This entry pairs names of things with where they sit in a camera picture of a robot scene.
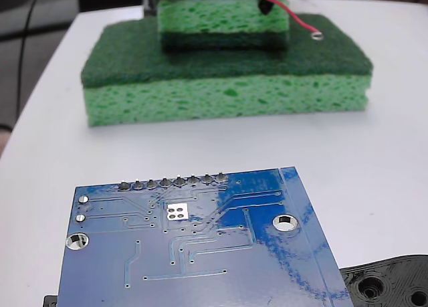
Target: scouring pad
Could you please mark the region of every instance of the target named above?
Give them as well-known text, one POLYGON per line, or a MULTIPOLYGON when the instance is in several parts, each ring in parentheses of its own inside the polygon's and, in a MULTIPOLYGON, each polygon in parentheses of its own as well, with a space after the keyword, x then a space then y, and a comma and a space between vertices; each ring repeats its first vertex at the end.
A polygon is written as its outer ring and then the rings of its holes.
POLYGON ((89 124, 364 110, 370 60, 327 18, 300 17, 325 39, 291 23, 287 52, 166 54, 155 17, 107 27, 82 72, 89 124))
POLYGON ((277 6, 269 15, 263 15, 257 3, 258 0, 160 0, 158 32, 162 46, 165 50, 286 48, 288 15, 277 6))

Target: circuit board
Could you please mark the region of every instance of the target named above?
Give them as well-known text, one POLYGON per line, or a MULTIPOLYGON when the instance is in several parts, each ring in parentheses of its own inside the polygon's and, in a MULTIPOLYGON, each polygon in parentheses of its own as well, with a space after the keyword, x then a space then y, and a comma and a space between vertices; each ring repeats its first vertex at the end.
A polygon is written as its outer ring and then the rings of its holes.
POLYGON ((58 307, 351 307, 295 168, 78 187, 58 307))

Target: white table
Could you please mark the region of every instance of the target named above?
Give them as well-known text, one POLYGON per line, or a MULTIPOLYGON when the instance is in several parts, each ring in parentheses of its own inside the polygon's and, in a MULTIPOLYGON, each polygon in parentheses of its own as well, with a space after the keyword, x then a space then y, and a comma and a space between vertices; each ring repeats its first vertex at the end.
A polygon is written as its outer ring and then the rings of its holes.
POLYGON ((371 58, 366 112, 88 128, 80 70, 102 28, 141 8, 77 17, 0 160, 2 306, 57 294, 75 186, 123 179, 296 166, 340 268, 428 254, 428 7, 291 3, 331 18, 371 58))

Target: mounting hole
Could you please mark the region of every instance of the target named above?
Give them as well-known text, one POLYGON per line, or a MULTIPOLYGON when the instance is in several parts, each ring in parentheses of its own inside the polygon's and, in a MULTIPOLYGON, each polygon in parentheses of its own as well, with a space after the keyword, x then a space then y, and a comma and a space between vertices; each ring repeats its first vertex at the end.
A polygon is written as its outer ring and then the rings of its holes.
POLYGON ((415 292, 411 296, 411 301, 415 306, 425 306, 428 301, 428 297, 424 292, 415 292))
POLYGON ((383 293, 384 286, 378 278, 368 277, 358 284, 358 290, 365 298, 374 299, 383 293))
POLYGON ((291 231, 297 228, 298 221, 292 215, 277 215, 272 224, 277 230, 291 231))
POLYGON ((71 250, 81 250, 89 243, 89 237, 84 233, 77 232, 69 235, 66 240, 66 246, 71 250))

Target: green sponge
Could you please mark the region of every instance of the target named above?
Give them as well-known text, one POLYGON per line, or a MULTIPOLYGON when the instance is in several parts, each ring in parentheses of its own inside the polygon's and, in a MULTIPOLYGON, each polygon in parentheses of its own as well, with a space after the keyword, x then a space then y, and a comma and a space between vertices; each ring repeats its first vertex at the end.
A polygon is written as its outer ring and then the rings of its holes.
POLYGON ((327 18, 300 17, 325 39, 292 23, 287 53, 165 54, 156 18, 107 27, 82 72, 89 124, 364 110, 371 62, 327 18))
POLYGON ((167 50, 284 49, 288 14, 275 5, 269 15, 263 15, 257 4, 258 0, 160 0, 160 41, 167 50))

